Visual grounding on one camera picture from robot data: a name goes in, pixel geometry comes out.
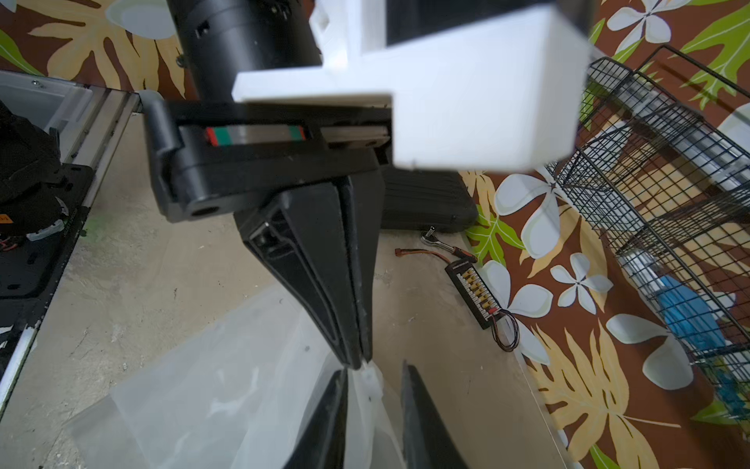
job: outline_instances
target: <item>black wire rack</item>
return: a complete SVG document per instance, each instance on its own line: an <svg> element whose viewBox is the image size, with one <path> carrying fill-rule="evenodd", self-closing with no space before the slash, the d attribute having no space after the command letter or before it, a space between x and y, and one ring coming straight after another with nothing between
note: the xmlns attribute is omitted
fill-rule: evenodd
<svg viewBox="0 0 750 469"><path fill-rule="evenodd" d="M750 98L669 46L692 66ZM750 155L640 71L593 62L573 155L549 166L645 303L750 429Z"/></svg>

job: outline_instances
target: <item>black motor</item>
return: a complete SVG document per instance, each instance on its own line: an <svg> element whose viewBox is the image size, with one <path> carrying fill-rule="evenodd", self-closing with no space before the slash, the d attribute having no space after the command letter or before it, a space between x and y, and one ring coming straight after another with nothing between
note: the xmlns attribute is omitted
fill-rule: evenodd
<svg viewBox="0 0 750 469"><path fill-rule="evenodd" d="M0 251L63 228L68 208L42 183L61 166L57 135L16 116L0 101Z"/></svg>

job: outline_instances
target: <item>yellow leaf print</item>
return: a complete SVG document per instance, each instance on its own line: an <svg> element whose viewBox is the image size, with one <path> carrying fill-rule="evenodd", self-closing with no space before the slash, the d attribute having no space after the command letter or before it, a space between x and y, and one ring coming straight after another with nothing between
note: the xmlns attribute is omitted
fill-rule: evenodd
<svg viewBox="0 0 750 469"><path fill-rule="evenodd" d="M631 153L635 155L641 149ZM654 153L653 149L647 149L646 152ZM628 156L635 161L635 158L643 159L641 156ZM626 199L633 204L646 221L661 216L667 212L675 210L692 199L699 197L701 190L693 185L690 179L683 175L683 172L693 172L688 163L678 164L676 167L672 163L666 163L661 167L639 175L637 178L626 178L617 185Z"/></svg>
<svg viewBox="0 0 750 469"><path fill-rule="evenodd" d="M565 406L557 408L551 414L556 427L563 429L586 415L570 440L568 452L571 458L580 461L589 454L589 448L599 441L609 422L617 464L622 469L659 467L648 441L631 421L674 428L679 428L679 425L625 415L630 389L625 373L620 368L614 343L602 323L599 323L598 347L594 331L589 337L590 361L567 330L565 337L574 363L539 326L534 335L547 350L550 357L547 369L552 376L551 379L547 376L542 365L535 364L537 368L529 367L539 386L539 392L547 404L565 403Z"/></svg>
<svg viewBox="0 0 750 469"><path fill-rule="evenodd" d="M694 258L702 262L720 267L731 274L750 277L750 266L748 266L747 258L734 259L723 247L717 245L717 242L731 247L739 246L748 249L750 248L750 235L736 223L725 223L708 233L700 234L690 241L684 242L676 252L689 267L696 269L696 274L700 273L698 277L702 277L701 280L706 285L710 285L711 282L703 277L703 273L695 264L695 260L687 253L692 254Z"/></svg>
<svg viewBox="0 0 750 469"><path fill-rule="evenodd" d="M470 196L474 197L476 189L481 212L489 219L490 215L495 213L495 184L492 183L492 179L484 171L459 171L458 173L461 174Z"/></svg>
<svg viewBox="0 0 750 469"><path fill-rule="evenodd" d="M106 87L126 88L104 48L105 42L109 40L134 91L158 88L158 49L169 69L172 81L184 96L185 73L176 64L176 58L180 53L176 38L172 36L154 41L133 35L131 43L127 32L106 17L107 8L113 2L114 0L98 0L91 2L98 5L97 7L89 7L69 0L18 0L18 5L29 10L82 25L47 23L29 32L32 36L42 38L70 39L50 56L47 62L47 75L72 80L81 71L83 62L93 53Z"/></svg>
<svg viewBox="0 0 750 469"><path fill-rule="evenodd" d="M524 263L524 261L528 259L529 257L531 257L531 254L529 254L529 252L526 249L522 250L520 252L520 255L518 256L518 265L521 265L522 263Z"/></svg>

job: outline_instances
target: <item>white plastic strip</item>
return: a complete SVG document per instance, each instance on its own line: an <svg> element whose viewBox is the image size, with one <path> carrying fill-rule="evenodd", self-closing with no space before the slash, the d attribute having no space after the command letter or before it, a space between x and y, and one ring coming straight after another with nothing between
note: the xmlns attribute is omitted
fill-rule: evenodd
<svg viewBox="0 0 750 469"><path fill-rule="evenodd" d="M8 399L11 398L11 391L16 385L16 379L21 373L21 367L26 361L26 356L29 354L29 350L34 343L34 337L37 336L37 330L34 327L27 327L18 339L16 349L13 351L13 355L10 357L10 362L7 364L5 373L2 375L0 380L0 418L5 412L5 405L8 403Z"/></svg>
<svg viewBox="0 0 750 469"><path fill-rule="evenodd" d="M80 148L93 125L106 94L107 89L91 86L76 88L65 96L63 104L52 118L54 125L64 124L61 125L63 130L60 133L61 162L71 162L73 153Z"/></svg>
<svg viewBox="0 0 750 469"><path fill-rule="evenodd" d="M120 115L125 102L128 100L128 95L129 93L116 89L109 90L109 94L104 99L104 104L99 109L91 129L89 129L81 148L78 150L78 154L71 163L96 167L104 151L104 146L107 144L110 132L115 127L117 116Z"/></svg>
<svg viewBox="0 0 750 469"><path fill-rule="evenodd" d="M99 158L98 165L95 168L96 172L94 173L94 180L91 181L91 187L88 188L86 198L83 200L84 207L91 207L94 203L94 197L96 197L97 192L99 192L99 187L104 180L104 175L107 173L107 168L110 167L112 156L115 154L117 145L120 143L122 134L125 132L125 126L128 125L128 120L130 120L133 110L138 106L139 99L138 95L133 93L125 103L125 106L116 121L115 128L112 130L112 136L110 137L109 142L106 143L101 158Z"/></svg>

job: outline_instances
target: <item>clear plastic bag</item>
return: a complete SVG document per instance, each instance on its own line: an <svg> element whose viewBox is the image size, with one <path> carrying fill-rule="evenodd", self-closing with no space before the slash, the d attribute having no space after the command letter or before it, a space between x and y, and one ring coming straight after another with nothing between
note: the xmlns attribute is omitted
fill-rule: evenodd
<svg viewBox="0 0 750 469"><path fill-rule="evenodd" d="M302 306L276 285L67 425L89 469L281 468L341 368ZM370 363L348 373L345 467L383 459L373 457L374 441L389 464L393 453L400 461L380 371Z"/></svg>

